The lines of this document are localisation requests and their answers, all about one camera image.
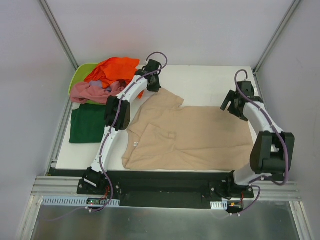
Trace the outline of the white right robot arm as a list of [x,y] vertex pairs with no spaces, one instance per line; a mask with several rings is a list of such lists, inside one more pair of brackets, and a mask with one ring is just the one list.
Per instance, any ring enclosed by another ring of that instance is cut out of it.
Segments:
[[230,90],[221,110],[241,120],[249,121],[256,140],[249,156],[249,163],[241,169],[229,173],[224,184],[230,197],[237,197],[243,189],[248,189],[256,181],[271,181],[277,186],[287,183],[291,168],[295,137],[284,132],[270,117],[262,99],[258,96],[245,96]]

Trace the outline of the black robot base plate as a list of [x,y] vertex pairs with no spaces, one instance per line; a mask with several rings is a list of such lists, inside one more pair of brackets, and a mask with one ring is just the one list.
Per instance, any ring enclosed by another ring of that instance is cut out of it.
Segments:
[[88,168],[78,182],[79,195],[104,195],[122,207],[209,209],[212,202],[253,199],[253,189],[238,186],[231,173],[109,170]]

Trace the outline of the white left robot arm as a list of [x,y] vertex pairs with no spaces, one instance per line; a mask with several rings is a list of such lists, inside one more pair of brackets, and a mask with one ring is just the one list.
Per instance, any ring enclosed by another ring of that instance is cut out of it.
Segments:
[[105,127],[97,155],[84,173],[83,180],[94,194],[105,191],[107,166],[111,158],[111,149],[115,146],[119,134],[126,130],[131,121],[131,103],[144,91],[158,92],[161,88],[159,74],[161,70],[147,71],[143,67],[136,72],[129,85],[116,96],[110,96],[105,108]]

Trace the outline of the beige t-shirt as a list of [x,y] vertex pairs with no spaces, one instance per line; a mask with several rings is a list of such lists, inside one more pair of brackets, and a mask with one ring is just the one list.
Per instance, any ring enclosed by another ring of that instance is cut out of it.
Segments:
[[138,109],[122,157],[129,170],[233,171],[250,161],[249,124],[216,106],[184,106],[166,89]]

